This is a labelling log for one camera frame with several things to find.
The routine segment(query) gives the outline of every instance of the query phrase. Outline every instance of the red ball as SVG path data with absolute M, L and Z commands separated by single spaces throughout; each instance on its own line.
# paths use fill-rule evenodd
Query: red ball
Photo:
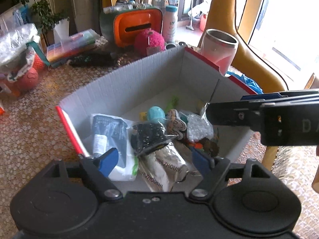
M 151 28 L 141 31 L 136 37 L 134 48 L 142 56 L 147 56 L 148 47 L 159 47 L 160 51 L 165 50 L 165 41 L 162 35 Z
M 38 56 L 38 54 L 35 54 L 34 56 L 34 61 L 33 61 L 33 65 L 32 67 L 37 70 L 38 72 L 41 72 L 43 70 L 43 68 L 45 67 L 45 64 L 43 63 L 43 61 L 40 59 L 40 57 Z
M 16 85 L 20 91 L 29 91 L 36 87 L 39 83 L 39 75 L 37 70 L 30 68 L 17 82 Z

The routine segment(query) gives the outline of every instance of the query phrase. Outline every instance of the teal ball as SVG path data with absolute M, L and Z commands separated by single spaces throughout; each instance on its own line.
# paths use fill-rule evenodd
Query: teal ball
M 153 106 L 147 111 L 147 120 L 156 120 L 164 118 L 165 113 L 160 107 Z

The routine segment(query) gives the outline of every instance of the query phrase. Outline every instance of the white plant pot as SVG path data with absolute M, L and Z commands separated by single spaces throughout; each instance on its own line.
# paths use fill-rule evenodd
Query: white plant pot
M 54 43 L 59 43 L 61 40 L 69 37 L 69 21 L 67 19 L 60 20 L 59 24 L 53 28 Z

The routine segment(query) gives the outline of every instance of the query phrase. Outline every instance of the white bottle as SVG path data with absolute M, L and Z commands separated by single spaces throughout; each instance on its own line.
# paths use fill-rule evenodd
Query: white bottle
M 166 43 L 175 43 L 175 33 L 177 30 L 177 6 L 166 6 L 163 17 L 162 36 Z

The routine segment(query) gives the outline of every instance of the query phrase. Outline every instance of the colorful organizer box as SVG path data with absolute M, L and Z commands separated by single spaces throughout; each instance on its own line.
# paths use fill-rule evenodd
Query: colorful organizer box
M 47 48 L 47 59 L 53 67 L 65 63 L 70 57 L 93 49 L 99 38 L 100 35 L 92 29 L 69 36 L 68 39 Z

